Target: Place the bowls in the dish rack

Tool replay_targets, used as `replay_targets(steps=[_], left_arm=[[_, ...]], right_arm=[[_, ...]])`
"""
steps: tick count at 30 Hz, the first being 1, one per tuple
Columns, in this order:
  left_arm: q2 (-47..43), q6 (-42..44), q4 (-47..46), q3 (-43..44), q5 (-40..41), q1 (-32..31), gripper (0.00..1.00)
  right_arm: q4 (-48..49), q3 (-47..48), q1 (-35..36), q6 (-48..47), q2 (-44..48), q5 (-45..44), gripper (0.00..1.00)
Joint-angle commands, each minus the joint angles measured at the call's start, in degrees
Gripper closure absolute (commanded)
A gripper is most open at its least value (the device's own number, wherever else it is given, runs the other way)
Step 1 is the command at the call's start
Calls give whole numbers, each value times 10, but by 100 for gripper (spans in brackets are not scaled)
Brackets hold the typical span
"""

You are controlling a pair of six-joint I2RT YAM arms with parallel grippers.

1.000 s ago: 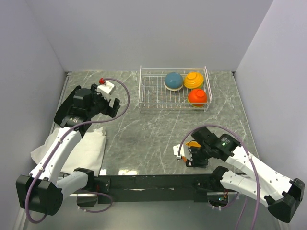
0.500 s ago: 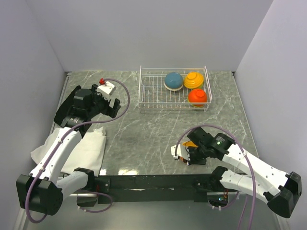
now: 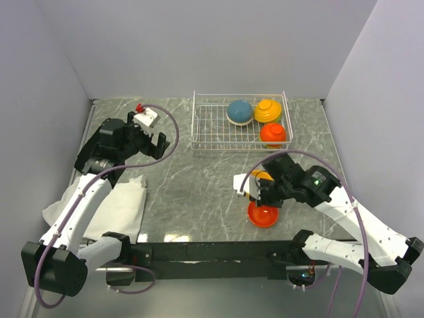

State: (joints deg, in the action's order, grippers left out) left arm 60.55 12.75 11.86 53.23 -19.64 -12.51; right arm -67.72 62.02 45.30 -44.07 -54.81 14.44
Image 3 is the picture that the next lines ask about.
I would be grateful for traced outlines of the dark blue bowl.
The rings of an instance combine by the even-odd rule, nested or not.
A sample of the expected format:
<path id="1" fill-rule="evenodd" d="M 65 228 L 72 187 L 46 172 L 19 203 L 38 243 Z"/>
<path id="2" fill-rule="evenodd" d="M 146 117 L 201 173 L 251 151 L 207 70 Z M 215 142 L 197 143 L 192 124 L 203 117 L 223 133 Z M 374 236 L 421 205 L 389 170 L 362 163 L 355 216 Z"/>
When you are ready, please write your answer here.
<path id="1" fill-rule="evenodd" d="M 238 122 L 245 122 L 253 117 L 253 108 L 247 101 L 232 101 L 227 107 L 227 117 Z"/>

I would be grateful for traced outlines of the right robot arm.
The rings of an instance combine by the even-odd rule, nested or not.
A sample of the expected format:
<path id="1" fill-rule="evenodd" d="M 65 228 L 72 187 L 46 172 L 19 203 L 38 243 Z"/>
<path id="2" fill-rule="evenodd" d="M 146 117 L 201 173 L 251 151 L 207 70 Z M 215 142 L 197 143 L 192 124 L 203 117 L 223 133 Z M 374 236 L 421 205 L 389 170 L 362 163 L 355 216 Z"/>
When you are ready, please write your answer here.
<path id="1" fill-rule="evenodd" d="M 305 203 L 330 217 L 355 238 L 348 244 L 305 229 L 292 239 L 291 259 L 338 264 L 359 274 L 377 290 L 393 295 L 407 281 L 413 263 L 423 252 L 423 241 L 397 233 L 365 206 L 348 196 L 346 187 L 322 166 L 303 170 L 289 155 L 263 163 L 267 178 L 251 172 L 249 196 L 257 205 L 280 208 L 287 199 Z"/>

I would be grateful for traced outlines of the large orange bowl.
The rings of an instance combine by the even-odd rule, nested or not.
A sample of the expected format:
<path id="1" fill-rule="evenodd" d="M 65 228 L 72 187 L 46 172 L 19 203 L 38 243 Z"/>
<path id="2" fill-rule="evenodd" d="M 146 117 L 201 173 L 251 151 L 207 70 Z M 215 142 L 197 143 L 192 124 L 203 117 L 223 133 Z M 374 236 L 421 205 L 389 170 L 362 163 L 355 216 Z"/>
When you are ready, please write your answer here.
<path id="1" fill-rule="evenodd" d="M 275 119 L 282 113 L 282 106 L 273 99 L 263 99 L 254 109 L 254 119 L 259 123 L 275 123 Z"/>

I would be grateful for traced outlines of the patterned white blue bowl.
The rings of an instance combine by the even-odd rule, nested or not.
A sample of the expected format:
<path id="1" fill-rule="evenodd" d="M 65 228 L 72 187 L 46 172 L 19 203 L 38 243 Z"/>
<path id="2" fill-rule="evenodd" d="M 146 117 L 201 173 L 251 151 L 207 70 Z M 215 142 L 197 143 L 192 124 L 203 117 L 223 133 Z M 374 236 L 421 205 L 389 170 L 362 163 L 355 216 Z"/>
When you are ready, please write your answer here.
<path id="1" fill-rule="evenodd" d="M 246 125 L 248 125 L 249 123 L 251 123 L 252 122 L 252 120 L 253 120 L 253 118 L 251 117 L 251 118 L 249 118 L 249 120 L 247 120 L 247 121 L 245 121 L 245 122 L 238 122 L 238 121 L 235 121 L 235 120 L 232 120 L 230 117 L 227 117 L 227 119 L 228 119 L 228 121 L 231 123 L 231 124 L 233 124 L 233 125 L 236 125 L 236 126 L 246 126 Z"/>

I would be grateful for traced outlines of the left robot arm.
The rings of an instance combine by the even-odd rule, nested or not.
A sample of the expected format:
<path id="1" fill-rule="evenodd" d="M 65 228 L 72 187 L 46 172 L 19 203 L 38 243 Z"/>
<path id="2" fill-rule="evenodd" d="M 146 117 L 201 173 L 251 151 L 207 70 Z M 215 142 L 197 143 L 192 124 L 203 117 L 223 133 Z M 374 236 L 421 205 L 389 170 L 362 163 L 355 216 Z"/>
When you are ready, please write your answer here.
<path id="1" fill-rule="evenodd" d="M 160 133 L 152 142 L 152 129 L 159 120 L 151 108 L 131 111 L 126 120 L 105 119 L 80 150 L 74 168 L 81 174 L 77 188 L 57 220 L 38 242 L 21 250 L 26 278 L 42 302 L 42 291 L 61 297 L 77 295 L 87 277 L 108 262 L 125 266 L 132 259 L 129 236 L 106 232 L 84 248 L 80 242 L 95 212 L 111 193 L 126 160 L 142 153 L 163 161 L 170 143 Z"/>

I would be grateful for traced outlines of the white wire dish rack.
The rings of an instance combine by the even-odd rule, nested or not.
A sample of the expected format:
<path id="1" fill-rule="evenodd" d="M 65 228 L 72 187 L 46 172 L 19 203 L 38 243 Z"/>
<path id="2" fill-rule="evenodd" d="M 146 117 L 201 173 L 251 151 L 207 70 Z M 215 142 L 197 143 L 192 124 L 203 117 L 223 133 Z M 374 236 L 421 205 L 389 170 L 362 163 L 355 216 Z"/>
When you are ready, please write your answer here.
<path id="1" fill-rule="evenodd" d="M 246 126 L 236 126 L 227 119 L 227 107 L 232 101 L 244 100 L 253 108 L 263 99 L 273 99 L 282 106 L 281 124 L 287 134 L 285 147 L 293 140 L 293 129 L 286 94 L 206 94 L 193 92 L 191 106 L 191 149 L 194 151 L 277 151 L 263 146 L 259 134 L 264 123 L 255 119 Z"/>

